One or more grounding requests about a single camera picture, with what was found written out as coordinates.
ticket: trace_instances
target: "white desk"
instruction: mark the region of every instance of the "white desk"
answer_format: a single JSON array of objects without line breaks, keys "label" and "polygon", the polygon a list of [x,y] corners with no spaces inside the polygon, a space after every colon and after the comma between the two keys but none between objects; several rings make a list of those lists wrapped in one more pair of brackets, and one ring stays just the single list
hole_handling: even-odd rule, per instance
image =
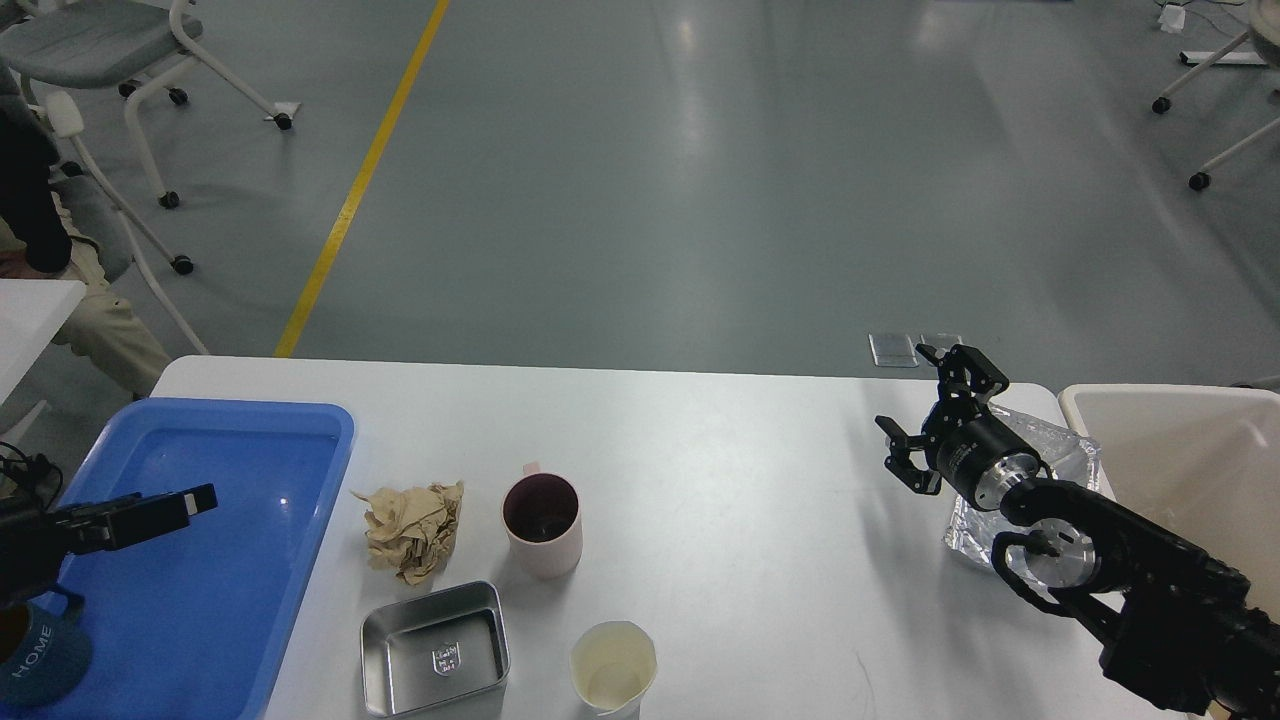
[{"label": "white desk", "polygon": [[0,279],[0,402],[84,297],[77,281]]},{"label": "white desk", "polygon": [[[918,425],[934,383],[609,370],[183,357],[156,396],[326,401],[356,420],[343,483],[466,480],[434,588],[488,579],[512,670],[444,719],[580,719],[568,648],[634,620],[658,678],[641,716],[963,720],[1181,717],[1105,680],[1100,646],[940,542],[950,497],[882,466],[876,414]],[[1061,420],[1044,388],[1002,396]],[[579,568],[552,582],[507,559],[502,493],[540,461],[582,498]],[[343,492],[269,719],[365,719],[358,628],[416,597],[365,564],[364,505]]]}]

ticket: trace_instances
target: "metal tray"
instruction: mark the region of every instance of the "metal tray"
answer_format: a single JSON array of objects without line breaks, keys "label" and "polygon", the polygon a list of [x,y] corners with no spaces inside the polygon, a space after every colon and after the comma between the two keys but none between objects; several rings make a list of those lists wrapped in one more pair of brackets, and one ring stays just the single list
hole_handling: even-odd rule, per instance
[{"label": "metal tray", "polygon": [[467,583],[379,607],[360,629],[365,708],[403,717],[507,680],[511,659],[498,591]]}]

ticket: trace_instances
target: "mug handle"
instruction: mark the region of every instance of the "mug handle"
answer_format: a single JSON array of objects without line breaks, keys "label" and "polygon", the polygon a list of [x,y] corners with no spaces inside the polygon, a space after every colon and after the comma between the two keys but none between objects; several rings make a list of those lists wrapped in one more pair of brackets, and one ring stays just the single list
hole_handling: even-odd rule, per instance
[{"label": "mug handle", "polygon": [[50,592],[55,592],[67,598],[67,609],[63,610],[63,620],[69,623],[79,621],[81,612],[84,611],[84,596],[74,593],[59,584],[54,584],[54,587],[49,589]]}]

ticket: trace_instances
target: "yellow floor line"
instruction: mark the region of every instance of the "yellow floor line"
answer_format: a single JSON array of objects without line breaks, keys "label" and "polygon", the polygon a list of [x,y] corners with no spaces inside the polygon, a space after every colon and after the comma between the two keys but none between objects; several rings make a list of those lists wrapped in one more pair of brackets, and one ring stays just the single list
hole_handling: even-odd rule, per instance
[{"label": "yellow floor line", "polygon": [[306,327],[307,319],[311,316],[311,310],[320,297],[320,290],[329,277],[329,269],[333,268],[333,261],[342,249],[342,242],[347,238],[347,228],[351,227],[351,220],[356,217],[356,210],[360,209],[360,201],[364,200],[369,181],[374,177],[378,161],[381,160],[383,151],[387,149],[387,141],[390,140],[392,132],[396,129],[396,122],[404,108],[404,101],[408,99],[410,91],[413,90],[417,70],[422,67],[422,59],[426,58],[426,51],[431,49],[431,41],[435,40],[435,31],[439,29],[440,20],[444,19],[444,12],[448,9],[449,0],[436,0],[435,10],[431,12],[431,19],[426,23],[426,29],[422,31],[422,37],[417,41],[417,47],[413,49],[413,56],[410,58],[408,67],[404,68],[404,74],[401,77],[399,87],[396,88],[396,95],[392,96],[387,114],[383,115],[383,123],[378,126],[378,135],[374,136],[374,142],[369,146],[369,152],[365,154],[365,161],[360,164],[356,181],[351,183],[351,190],[347,192],[347,201],[342,204],[338,219],[334,220],[333,229],[329,231],[329,240],[325,241],[324,249],[320,250],[320,258],[316,259],[315,266],[311,268],[311,277],[307,278],[307,284],[303,286],[302,295],[298,296],[298,302],[293,306],[293,314],[289,315],[289,322],[284,325],[284,334],[280,336],[280,342],[275,346],[276,357],[289,357],[293,355],[293,348],[298,345],[298,338],[302,337],[302,328]]}]

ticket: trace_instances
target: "person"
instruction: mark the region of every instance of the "person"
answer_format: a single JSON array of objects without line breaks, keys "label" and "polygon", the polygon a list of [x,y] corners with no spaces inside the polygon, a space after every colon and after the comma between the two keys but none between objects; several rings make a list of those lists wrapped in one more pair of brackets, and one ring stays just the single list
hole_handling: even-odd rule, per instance
[{"label": "person", "polygon": [[84,299],[54,343],[87,355],[134,398],[151,395],[172,357],[129,302],[111,292],[97,246],[49,188],[47,141],[27,137],[15,123],[0,126],[0,278],[84,283]]}]

